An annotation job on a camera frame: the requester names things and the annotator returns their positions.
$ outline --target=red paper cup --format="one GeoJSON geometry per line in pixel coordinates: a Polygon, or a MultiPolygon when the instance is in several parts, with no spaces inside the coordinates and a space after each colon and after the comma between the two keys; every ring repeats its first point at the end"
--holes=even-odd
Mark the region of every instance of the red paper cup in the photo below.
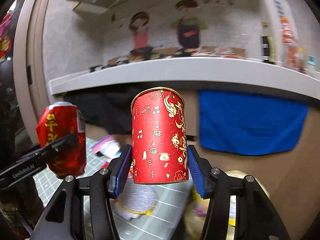
{"type": "Polygon", "coordinates": [[[132,101],[132,165],[137,184],[189,179],[184,101],[173,89],[156,87],[132,101]]]}

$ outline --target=white label on can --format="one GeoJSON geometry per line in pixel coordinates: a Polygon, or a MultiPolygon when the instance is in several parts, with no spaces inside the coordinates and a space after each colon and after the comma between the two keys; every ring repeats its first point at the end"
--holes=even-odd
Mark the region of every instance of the white label on can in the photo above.
{"type": "Polygon", "coordinates": [[[85,120],[79,109],[77,109],[77,125],[78,125],[78,133],[85,132],[85,120]]]}

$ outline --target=gold music note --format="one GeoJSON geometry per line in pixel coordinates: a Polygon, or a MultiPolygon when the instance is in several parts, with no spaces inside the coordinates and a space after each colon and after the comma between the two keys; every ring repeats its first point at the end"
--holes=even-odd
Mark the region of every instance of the gold music note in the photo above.
{"type": "Polygon", "coordinates": [[[140,130],[139,133],[138,133],[138,139],[139,138],[142,138],[142,130],[140,130]]]}
{"type": "Polygon", "coordinates": [[[153,114],[155,114],[155,113],[159,114],[160,113],[159,106],[155,106],[155,110],[152,113],[153,114]]]}

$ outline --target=black apron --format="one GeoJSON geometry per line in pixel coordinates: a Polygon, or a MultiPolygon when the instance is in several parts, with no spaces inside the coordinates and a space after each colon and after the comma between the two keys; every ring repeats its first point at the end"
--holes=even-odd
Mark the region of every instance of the black apron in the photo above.
{"type": "Polygon", "coordinates": [[[193,48],[199,48],[200,46],[200,28],[198,24],[194,25],[186,25],[183,24],[182,19],[180,19],[178,23],[178,39],[179,43],[182,45],[185,49],[193,49],[193,48]],[[186,37],[184,34],[188,32],[194,32],[195,34],[186,37]]]}

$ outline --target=gold cup rim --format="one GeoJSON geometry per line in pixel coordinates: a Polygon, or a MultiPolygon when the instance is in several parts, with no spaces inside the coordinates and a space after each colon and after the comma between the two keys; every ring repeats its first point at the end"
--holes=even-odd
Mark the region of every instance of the gold cup rim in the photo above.
{"type": "Polygon", "coordinates": [[[175,93],[175,94],[182,100],[182,105],[183,105],[183,108],[184,108],[184,106],[185,106],[184,100],[183,100],[182,96],[181,96],[176,90],[174,90],[174,89],[172,89],[172,88],[167,88],[167,87],[155,87],[155,88],[149,88],[149,89],[147,89],[147,90],[143,90],[142,92],[140,92],[138,95],[136,95],[136,96],[134,97],[134,99],[133,99],[132,102],[131,102],[131,114],[132,114],[133,104],[135,103],[135,101],[137,100],[137,98],[140,97],[140,96],[143,95],[143,94],[146,94],[146,93],[148,93],[148,92],[152,92],[152,91],[154,91],[154,90],[166,90],[166,91],[170,91],[170,92],[172,92],[172,93],[175,93]]]}

